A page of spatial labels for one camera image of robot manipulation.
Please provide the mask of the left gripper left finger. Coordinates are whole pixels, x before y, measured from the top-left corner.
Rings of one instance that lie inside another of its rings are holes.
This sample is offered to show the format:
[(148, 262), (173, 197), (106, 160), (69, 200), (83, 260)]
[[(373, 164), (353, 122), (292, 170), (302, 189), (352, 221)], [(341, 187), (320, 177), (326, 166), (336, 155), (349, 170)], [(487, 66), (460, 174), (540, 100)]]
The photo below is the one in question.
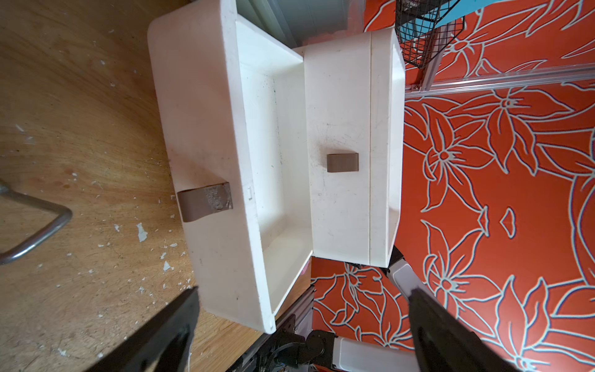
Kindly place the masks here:
[(88, 370), (185, 371), (199, 313), (198, 288), (189, 288)]

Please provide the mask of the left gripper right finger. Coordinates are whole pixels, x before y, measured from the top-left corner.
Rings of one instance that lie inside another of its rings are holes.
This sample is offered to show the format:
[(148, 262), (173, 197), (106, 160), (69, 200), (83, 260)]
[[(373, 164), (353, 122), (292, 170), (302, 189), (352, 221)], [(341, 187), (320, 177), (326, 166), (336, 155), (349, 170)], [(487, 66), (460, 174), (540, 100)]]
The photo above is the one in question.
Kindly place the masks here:
[(408, 303), (415, 356), (421, 371), (511, 370), (511, 364), (425, 291), (414, 289)]

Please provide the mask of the white drawer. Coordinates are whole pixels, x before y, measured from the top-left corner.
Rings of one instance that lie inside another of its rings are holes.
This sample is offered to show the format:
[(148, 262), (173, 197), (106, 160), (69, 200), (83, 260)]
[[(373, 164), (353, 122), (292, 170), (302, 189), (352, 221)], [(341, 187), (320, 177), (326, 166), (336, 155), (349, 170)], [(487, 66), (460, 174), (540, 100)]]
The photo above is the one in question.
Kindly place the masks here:
[(201, 307), (273, 333), (313, 253), (305, 60), (233, 1), (154, 20), (148, 44)]

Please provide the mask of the white drawer cabinet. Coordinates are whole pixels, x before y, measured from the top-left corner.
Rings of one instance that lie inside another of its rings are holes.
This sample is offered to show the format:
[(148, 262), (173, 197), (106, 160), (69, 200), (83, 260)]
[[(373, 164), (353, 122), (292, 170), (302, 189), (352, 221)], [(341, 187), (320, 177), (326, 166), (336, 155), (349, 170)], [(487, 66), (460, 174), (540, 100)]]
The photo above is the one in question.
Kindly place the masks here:
[(401, 217), (405, 70), (393, 29), (307, 46), (313, 254), (385, 268)]

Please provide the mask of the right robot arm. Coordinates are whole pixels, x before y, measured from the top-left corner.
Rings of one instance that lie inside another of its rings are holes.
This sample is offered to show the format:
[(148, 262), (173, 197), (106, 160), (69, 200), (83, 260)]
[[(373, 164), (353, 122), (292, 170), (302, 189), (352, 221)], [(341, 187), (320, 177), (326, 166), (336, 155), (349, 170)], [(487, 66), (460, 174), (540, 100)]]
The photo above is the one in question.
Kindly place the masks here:
[(413, 353), (374, 346), (326, 331), (312, 331), (308, 336), (278, 331), (273, 340), (272, 350), (262, 356), (258, 371), (312, 365), (343, 371), (420, 370)]

